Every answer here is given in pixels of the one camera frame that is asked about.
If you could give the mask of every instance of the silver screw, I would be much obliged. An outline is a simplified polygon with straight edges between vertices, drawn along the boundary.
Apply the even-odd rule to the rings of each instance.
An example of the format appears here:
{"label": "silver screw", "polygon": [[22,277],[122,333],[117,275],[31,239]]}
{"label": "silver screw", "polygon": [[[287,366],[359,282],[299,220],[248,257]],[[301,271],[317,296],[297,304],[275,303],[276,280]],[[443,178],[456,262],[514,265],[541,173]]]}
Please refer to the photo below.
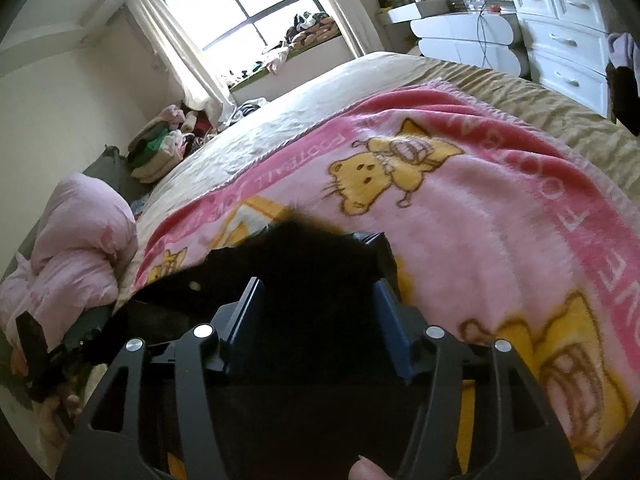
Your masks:
{"label": "silver screw", "polygon": [[142,348],[142,345],[144,343],[142,342],[142,339],[130,339],[129,341],[127,341],[127,344],[125,346],[125,348],[129,351],[129,352],[137,352],[138,350],[140,350]]}
{"label": "silver screw", "polygon": [[511,343],[509,343],[506,339],[498,339],[498,341],[495,342],[495,349],[498,352],[510,352]]}
{"label": "silver screw", "polygon": [[211,325],[198,325],[193,329],[193,335],[197,338],[204,339],[213,334],[213,327]]}
{"label": "silver screw", "polygon": [[425,330],[424,333],[432,339],[441,339],[444,337],[444,330],[436,325],[428,327],[428,329]]}

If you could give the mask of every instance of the ceiling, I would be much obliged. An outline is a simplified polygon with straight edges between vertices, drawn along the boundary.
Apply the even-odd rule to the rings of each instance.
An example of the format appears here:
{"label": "ceiling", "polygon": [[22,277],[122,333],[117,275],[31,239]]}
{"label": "ceiling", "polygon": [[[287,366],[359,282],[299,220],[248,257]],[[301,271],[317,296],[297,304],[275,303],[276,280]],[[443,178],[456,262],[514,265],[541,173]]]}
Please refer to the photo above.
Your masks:
{"label": "ceiling", "polygon": [[0,76],[79,48],[126,0],[27,0],[0,43]]}

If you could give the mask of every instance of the electrical cable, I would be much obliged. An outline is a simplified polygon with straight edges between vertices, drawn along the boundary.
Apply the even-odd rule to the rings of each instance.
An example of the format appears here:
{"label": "electrical cable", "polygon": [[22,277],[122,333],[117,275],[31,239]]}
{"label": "electrical cable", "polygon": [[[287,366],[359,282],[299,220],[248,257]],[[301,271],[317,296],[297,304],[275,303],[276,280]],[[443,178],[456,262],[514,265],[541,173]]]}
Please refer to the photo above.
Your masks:
{"label": "electrical cable", "polygon": [[[480,49],[482,49],[482,66],[481,68],[484,68],[484,63],[486,62],[489,65],[489,68],[493,68],[493,66],[491,66],[491,62],[489,61],[488,57],[486,56],[486,50],[487,50],[487,46],[486,46],[486,31],[484,30],[484,21],[482,20],[482,13],[485,12],[486,10],[486,6],[489,0],[485,0],[484,3],[482,3],[482,7],[480,8],[480,11],[478,12],[478,21],[476,22],[476,36],[478,37],[478,43],[480,44]],[[480,28],[482,28],[482,40],[480,39]]]}

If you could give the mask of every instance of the white curtain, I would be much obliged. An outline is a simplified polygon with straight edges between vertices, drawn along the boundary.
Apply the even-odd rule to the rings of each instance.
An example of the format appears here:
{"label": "white curtain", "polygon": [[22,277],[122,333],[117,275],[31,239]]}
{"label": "white curtain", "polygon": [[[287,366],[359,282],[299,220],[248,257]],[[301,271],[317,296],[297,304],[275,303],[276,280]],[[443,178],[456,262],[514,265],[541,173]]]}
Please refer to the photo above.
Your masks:
{"label": "white curtain", "polygon": [[380,37],[360,0],[320,0],[330,13],[354,57],[384,50]]}
{"label": "white curtain", "polygon": [[182,87],[184,103],[194,110],[204,110],[214,126],[229,120],[236,110],[231,92],[164,1],[127,0],[127,7]]}

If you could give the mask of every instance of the window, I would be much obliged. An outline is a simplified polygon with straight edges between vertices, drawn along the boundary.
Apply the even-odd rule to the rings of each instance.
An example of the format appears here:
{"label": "window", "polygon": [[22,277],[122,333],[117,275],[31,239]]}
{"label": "window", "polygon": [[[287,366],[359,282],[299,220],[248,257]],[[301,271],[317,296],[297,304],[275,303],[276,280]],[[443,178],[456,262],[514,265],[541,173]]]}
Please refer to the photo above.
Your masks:
{"label": "window", "polygon": [[224,72],[251,70],[284,38],[293,17],[320,12],[318,0],[164,0],[191,39]]}

